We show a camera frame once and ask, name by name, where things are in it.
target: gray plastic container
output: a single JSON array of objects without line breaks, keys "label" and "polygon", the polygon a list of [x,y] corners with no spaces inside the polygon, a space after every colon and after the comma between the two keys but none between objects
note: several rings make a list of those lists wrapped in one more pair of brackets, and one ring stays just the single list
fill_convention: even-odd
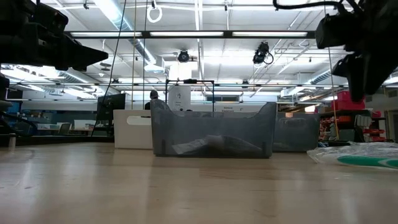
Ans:
[{"label": "gray plastic container", "polygon": [[258,113],[171,111],[150,103],[156,156],[257,157],[272,155],[276,103]]},{"label": "gray plastic container", "polygon": [[319,114],[278,112],[274,152],[305,152],[318,146]]}]

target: window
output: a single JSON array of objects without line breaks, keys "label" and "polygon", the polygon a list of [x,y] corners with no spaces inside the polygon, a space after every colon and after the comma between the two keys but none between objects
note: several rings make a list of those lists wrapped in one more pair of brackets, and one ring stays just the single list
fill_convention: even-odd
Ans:
[{"label": "window", "polygon": [[[215,95],[214,96],[215,102],[239,102],[239,96],[221,96]],[[206,101],[213,101],[213,95],[207,95]]]}]

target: computer monitor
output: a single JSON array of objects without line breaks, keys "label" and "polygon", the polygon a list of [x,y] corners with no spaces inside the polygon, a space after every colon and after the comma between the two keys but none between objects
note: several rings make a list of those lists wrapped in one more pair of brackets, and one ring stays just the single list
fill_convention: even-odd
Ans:
[{"label": "computer monitor", "polygon": [[124,110],[125,107],[125,93],[99,97],[97,101],[97,120],[111,121],[113,120],[113,110]]}]

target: light fixture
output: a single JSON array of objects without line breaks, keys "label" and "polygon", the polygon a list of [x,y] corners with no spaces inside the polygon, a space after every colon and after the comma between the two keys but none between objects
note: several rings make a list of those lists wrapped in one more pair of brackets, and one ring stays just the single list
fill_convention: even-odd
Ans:
[{"label": "light fixture", "polygon": [[174,32],[150,32],[153,37],[206,37],[206,36],[218,36],[224,35],[224,32],[217,31],[174,31]]},{"label": "light fixture", "polygon": [[45,78],[45,79],[65,79],[65,77],[59,77],[59,76],[56,76],[56,77],[46,76],[46,77],[40,77],[40,78]]},{"label": "light fixture", "polygon": [[24,87],[24,88],[28,88],[28,89],[31,89],[31,90],[35,90],[35,91],[44,92],[44,90],[42,88],[38,87],[38,86],[33,86],[33,85],[18,85],[18,86],[21,86],[21,87]]},{"label": "light fixture", "polygon": [[[71,32],[73,37],[119,37],[118,31],[112,32]],[[134,32],[121,32],[121,37],[134,37]],[[136,32],[136,37],[142,37],[141,32]]]},{"label": "light fixture", "polygon": [[292,31],[257,31],[257,32],[232,32],[234,37],[306,37],[308,32]]},{"label": "light fixture", "polygon": [[31,75],[27,72],[24,72],[22,70],[19,70],[18,68],[15,68],[13,70],[6,70],[2,69],[1,73],[12,77],[16,78],[19,80],[24,80],[24,81],[29,81],[29,82],[49,82],[48,80],[45,79],[45,77],[39,77],[37,75]]},{"label": "light fixture", "polygon": [[308,106],[308,107],[304,108],[304,111],[306,113],[314,113],[315,112],[315,105]]},{"label": "light fixture", "polygon": [[328,96],[328,97],[326,97],[326,98],[324,98],[324,99],[322,99],[323,101],[332,101],[332,100],[337,100],[337,96]]},{"label": "light fixture", "polygon": [[88,94],[88,93],[85,93],[83,91],[79,91],[79,90],[66,89],[64,91],[65,91],[65,93],[68,93],[70,95],[77,96],[77,97],[80,97],[80,98],[84,98],[84,99],[95,98],[95,96],[93,96],[91,94]]}]

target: table surface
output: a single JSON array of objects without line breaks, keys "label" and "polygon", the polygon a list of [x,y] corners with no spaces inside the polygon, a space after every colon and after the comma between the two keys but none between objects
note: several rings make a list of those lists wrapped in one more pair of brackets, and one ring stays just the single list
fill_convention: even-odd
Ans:
[{"label": "table surface", "polygon": [[155,157],[108,143],[0,151],[14,223],[395,223],[398,173],[271,159]]}]

